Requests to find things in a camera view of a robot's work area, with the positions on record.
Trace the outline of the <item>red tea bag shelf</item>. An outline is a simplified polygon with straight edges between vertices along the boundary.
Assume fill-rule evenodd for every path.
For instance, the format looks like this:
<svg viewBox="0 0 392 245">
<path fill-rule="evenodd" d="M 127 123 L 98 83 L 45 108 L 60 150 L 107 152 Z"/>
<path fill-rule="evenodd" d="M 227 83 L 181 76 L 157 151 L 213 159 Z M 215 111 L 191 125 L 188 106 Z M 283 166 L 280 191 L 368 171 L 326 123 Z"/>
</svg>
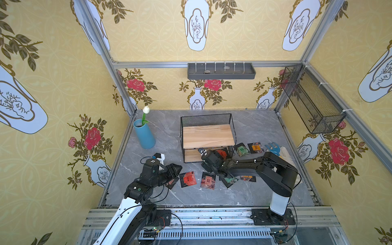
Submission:
<svg viewBox="0 0 392 245">
<path fill-rule="evenodd" d="M 217 149 L 215 152 L 219 154 L 223 160 L 230 158 L 229 151 L 226 149 Z"/>
</svg>

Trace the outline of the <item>green label tea bag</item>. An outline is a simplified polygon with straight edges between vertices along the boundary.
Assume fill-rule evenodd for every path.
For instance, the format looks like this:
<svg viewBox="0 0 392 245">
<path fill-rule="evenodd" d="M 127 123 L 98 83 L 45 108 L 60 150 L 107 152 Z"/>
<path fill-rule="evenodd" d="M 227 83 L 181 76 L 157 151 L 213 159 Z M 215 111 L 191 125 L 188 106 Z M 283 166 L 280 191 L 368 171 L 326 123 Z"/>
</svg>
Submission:
<svg viewBox="0 0 392 245">
<path fill-rule="evenodd" d="M 245 146 L 244 143 L 239 143 L 235 145 L 234 148 L 239 157 L 244 157 L 250 154 L 250 151 L 248 150 L 248 148 Z"/>
</svg>

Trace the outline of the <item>pink label black tea bag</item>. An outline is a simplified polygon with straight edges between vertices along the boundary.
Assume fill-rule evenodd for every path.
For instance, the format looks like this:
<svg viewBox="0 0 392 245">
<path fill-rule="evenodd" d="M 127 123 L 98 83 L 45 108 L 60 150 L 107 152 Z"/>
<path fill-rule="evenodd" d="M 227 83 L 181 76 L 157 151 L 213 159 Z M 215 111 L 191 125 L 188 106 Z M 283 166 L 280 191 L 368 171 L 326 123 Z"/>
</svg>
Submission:
<svg viewBox="0 0 392 245">
<path fill-rule="evenodd" d="M 215 174 L 203 172 L 202 179 L 201 179 L 201 187 L 214 190 L 215 189 L 215 179 L 216 179 Z"/>
</svg>

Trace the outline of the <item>red label tea bag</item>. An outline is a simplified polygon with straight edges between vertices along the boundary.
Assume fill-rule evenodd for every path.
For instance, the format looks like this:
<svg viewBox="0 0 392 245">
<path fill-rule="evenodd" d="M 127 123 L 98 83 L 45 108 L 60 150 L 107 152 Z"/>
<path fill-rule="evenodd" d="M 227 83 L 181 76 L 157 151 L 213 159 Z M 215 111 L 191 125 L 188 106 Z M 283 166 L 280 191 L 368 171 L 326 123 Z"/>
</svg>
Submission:
<svg viewBox="0 0 392 245">
<path fill-rule="evenodd" d="M 189 187 L 197 184 L 194 172 L 181 173 L 179 175 L 181 187 Z"/>
</svg>

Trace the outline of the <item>orange label tea bag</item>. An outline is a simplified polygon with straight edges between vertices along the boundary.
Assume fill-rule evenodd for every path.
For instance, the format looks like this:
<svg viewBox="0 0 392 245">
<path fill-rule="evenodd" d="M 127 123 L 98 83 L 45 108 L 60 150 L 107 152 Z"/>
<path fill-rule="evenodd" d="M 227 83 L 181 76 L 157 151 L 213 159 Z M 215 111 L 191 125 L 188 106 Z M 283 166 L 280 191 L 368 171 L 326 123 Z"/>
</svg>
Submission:
<svg viewBox="0 0 392 245">
<path fill-rule="evenodd" d="M 264 153 L 264 149 L 260 142 L 249 143 L 248 148 L 251 154 L 261 154 Z"/>
</svg>

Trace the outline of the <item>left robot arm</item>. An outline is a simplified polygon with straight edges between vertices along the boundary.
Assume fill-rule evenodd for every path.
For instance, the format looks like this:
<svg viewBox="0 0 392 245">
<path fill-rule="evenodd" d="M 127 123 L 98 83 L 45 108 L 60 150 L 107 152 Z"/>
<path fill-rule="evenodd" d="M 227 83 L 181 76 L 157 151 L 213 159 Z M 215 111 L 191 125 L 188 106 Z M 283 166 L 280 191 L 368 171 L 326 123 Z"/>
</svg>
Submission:
<svg viewBox="0 0 392 245">
<path fill-rule="evenodd" d="M 157 159 L 148 159 L 140 176 L 128 185 L 115 215 L 95 244 L 127 245 L 142 228 L 155 223 L 157 205 L 150 201 L 154 188 L 174 180 L 181 170 L 180 165 L 163 165 Z"/>
</svg>

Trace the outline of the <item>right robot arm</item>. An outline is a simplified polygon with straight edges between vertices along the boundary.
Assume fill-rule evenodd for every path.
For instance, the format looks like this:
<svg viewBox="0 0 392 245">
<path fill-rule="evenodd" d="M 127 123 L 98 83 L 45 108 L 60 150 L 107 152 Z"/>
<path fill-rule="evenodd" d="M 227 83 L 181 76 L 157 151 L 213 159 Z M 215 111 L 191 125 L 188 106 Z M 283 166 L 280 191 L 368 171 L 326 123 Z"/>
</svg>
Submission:
<svg viewBox="0 0 392 245">
<path fill-rule="evenodd" d="M 227 188 L 236 182 L 237 177 L 259 176 L 272 190 L 269 208 L 252 212 L 251 219 L 255 225 L 290 224 L 290 215 L 286 214 L 286 210 L 299 175 L 293 165 L 272 152 L 245 160 L 224 158 L 217 150 L 200 148 L 198 152 L 201 155 L 202 167 L 219 176 L 219 180 Z"/>
</svg>

